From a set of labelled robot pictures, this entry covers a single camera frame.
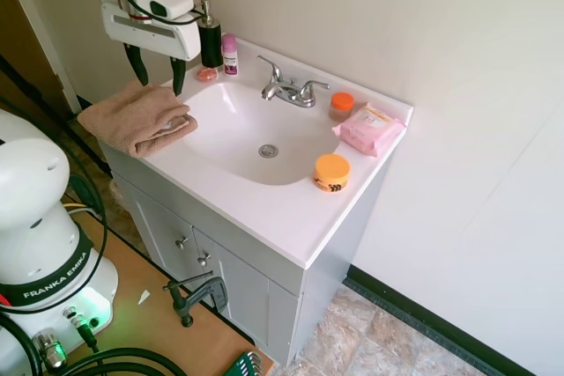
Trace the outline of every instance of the faucet handle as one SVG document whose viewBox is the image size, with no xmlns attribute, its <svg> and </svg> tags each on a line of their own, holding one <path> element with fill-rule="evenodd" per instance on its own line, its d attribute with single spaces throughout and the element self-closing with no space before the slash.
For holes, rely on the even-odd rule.
<svg viewBox="0 0 564 376">
<path fill-rule="evenodd" d="M 282 77 L 282 70 L 280 70 L 277 64 L 275 64 L 273 61 L 269 61 L 262 55 L 259 55 L 256 58 L 261 59 L 272 65 L 271 83 L 281 83 L 282 81 L 284 81 L 284 78 Z"/>
<path fill-rule="evenodd" d="M 300 90 L 300 97 L 303 100 L 312 100 L 314 98 L 314 85 L 319 85 L 325 90 L 329 90 L 331 88 L 329 84 L 309 80 L 306 84 L 303 85 L 303 87 L 301 87 Z"/>
</svg>

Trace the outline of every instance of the cabinet knob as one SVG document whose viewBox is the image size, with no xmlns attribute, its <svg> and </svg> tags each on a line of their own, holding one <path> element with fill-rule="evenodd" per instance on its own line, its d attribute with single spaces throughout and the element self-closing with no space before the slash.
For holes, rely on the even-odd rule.
<svg viewBox="0 0 564 376">
<path fill-rule="evenodd" d="M 184 243 L 188 241 L 188 238 L 186 237 L 182 237 L 181 240 L 176 240 L 174 243 L 176 244 L 177 247 L 179 247 L 181 250 L 184 249 Z"/>
<path fill-rule="evenodd" d="M 205 254 L 205 257 L 198 257 L 197 258 L 197 262 L 200 263 L 200 266 L 202 266 L 203 268 L 208 265 L 208 260 L 210 260 L 212 258 L 206 252 L 204 252 L 204 254 Z"/>
</svg>

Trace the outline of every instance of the black clamp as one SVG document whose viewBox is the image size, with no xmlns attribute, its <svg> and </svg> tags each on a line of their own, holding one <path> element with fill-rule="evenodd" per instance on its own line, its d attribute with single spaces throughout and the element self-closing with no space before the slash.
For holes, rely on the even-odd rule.
<svg viewBox="0 0 564 376">
<path fill-rule="evenodd" d="M 188 282 L 194 282 L 206 276 L 213 275 L 213 270 L 202 275 L 189 277 L 183 281 L 174 282 L 168 281 L 167 286 L 163 286 L 163 291 L 169 291 L 173 298 L 173 309 L 181 319 L 181 323 L 185 328 L 189 328 L 194 323 L 194 319 L 190 316 L 190 309 L 197 303 L 205 299 L 208 295 L 211 296 L 213 305 L 216 310 L 221 313 L 227 307 L 227 288 L 226 283 L 222 277 L 216 276 L 209 281 L 201 284 L 193 291 L 188 297 L 183 297 L 180 292 L 180 285 Z"/>
</svg>

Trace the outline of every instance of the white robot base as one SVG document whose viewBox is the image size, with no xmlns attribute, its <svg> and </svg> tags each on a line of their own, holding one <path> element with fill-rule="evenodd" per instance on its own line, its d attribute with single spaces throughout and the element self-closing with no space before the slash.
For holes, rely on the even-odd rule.
<svg viewBox="0 0 564 376">
<path fill-rule="evenodd" d="M 59 291 L 57 297 L 66 297 L 83 284 L 92 271 L 97 258 L 98 253 L 92 250 L 84 270 L 72 281 L 72 286 L 67 286 L 64 290 Z M 86 322 L 90 324 L 94 334 L 100 332 L 112 320 L 112 303 L 117 285 L 118 277 L 115 266 L 110 260 L 103 257 L 90 283 L 71 299 L 45 312 L 11 314 L 10 317 L 30 338 L 33 338 L 41 331 L 47 331 L 54 335 L 68 354 L 83 343 L 77 329 L 71 322 L 71 318 L 75 317 L 75 314 L 81 314 Z M 54 300 L 56 300 L 56 297 L 49 298 L 49 302 Z M 39 308 L 41 303 L 37 303 L 33 307 Z M 31 376 L 31 367 L 24 349 L 7 330 L 1 328 L 0 345 L 2 346 L 0 348 L 0 374 L 7 376 Z"/>
<path fill-rule="evenodd" d="M 66 353 L 83 342 L 69 311 L 81 314 L 94 333 L 102 330 L 112 319 L 118 282 L 106 258 L 93 273 L 99 255 L 61 204 L 68 180 L 61 148 L 31 123 L 0 110 L 0 304 L 30 312 L 7 314 L 32 339 L 54 336 Z M 0 328 L 0 375 L 30 374 L 23 348 Z"/>
</svg>

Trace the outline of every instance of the sink drain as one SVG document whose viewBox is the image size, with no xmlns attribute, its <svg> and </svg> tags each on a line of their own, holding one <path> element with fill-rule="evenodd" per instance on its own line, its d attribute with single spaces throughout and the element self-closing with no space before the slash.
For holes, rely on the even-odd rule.
<svg viewBox="0 0 564 376">
<path fill-rule="evenodd" d="M 278 155 L 278 147 L 272 144 L 261 145 L 258 149 L 258 154 L 265 159 L 276 158 Z"/>
</svg>

